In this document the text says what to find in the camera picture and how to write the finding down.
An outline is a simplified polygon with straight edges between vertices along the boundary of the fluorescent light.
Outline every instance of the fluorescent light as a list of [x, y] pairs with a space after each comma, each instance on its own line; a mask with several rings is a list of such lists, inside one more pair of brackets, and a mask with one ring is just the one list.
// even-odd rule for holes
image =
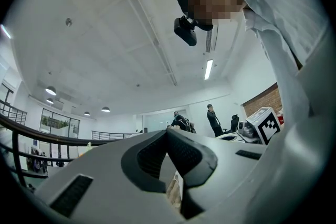
[[205, 70], [205, 77], [204, 80], [207, 80], [210, 76], [211, 67], [212, 67], [213, 60], [209, 60], [206, 64], [206, 70]]
[[53, 86], [49, 86], [47, 89], [46, 89], [46, 92], [51, 94], [51, 95], [56, 95], [56, 89], [55, 87]]
[[2, 31], [6, 34], [6, 36], [11, 39], [11, 35], [7, 32], [6, 28], [4, 27], [4, 25], [1, 25], [1, 29]]
[[53, 103], [54, 103], [54, 101], [53, 101], [51, 98], [48, 98], [48, 99], [47, 99], [47, 102], [50, 103], [50, 104], [53, 104]]
[[107, 106], [104, 106], [102, 109], [101, 109], [102, 112], [110, 112], [111, 110], [107, 107]]

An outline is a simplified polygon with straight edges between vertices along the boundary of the window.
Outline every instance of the window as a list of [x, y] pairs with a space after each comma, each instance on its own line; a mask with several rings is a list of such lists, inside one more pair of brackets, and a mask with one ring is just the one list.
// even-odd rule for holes
[[43, 109], [40, 131], [44, 133], [78, 138], [79, 120]]
[[[47, 109], [43, 109], [41, 115], [40, 131], [48, 134], [78, 138], [79, 122], [79, 120], [57, 114]], [[46, 153], [46, 156], [53, 158], [78, 157], [78, 147], [50, 143], [44, 144], [44, 152]]]
[[13, 98], [13, 91], [7, 86], [1, 84], [0, 86], [0, 100], [10, 104]]

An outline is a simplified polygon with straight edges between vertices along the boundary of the red brick wall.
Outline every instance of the red brick wall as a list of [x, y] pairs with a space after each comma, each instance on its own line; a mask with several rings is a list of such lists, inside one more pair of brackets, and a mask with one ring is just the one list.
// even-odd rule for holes
[[277, 113], [282, 108], [279, 89], [276, 83], [267, 90], [263, 91], [261, 94], [243, 104], [246, 116], [248, 117], [257, 112], [263, 106], [273, 108], [275, 113]]

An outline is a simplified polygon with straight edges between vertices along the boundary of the camera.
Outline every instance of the camera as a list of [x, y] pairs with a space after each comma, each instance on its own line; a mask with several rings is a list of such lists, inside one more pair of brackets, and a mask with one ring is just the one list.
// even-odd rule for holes
[[196, 20], [192, 20], [190, 23], [187, 17], [182, 16], [181, 18], [175, 19], [174, 32], [189, 46], [195, 46], [197, 44], [197, 37], [194, 31], [195, 26], [204, 31], [210, 31], [213, 28], [213, 25], [200, 25]]

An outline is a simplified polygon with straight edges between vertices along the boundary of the glass partition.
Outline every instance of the glass partition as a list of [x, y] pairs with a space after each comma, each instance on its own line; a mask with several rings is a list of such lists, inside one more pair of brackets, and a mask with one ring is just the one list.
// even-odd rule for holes
[[[79, 123], [79, 120], [43, 109], [40, 123], [40, 131], [64, 137], [78, 138]], [[46, 155], [53, 158], [78, 157], [78, 147], [75, 146], [60, 146], [50, 143], [45, 143], [43, 144], [43, 146]], [[59, 164], [53, 162], [52, 166], [59, 166]]]

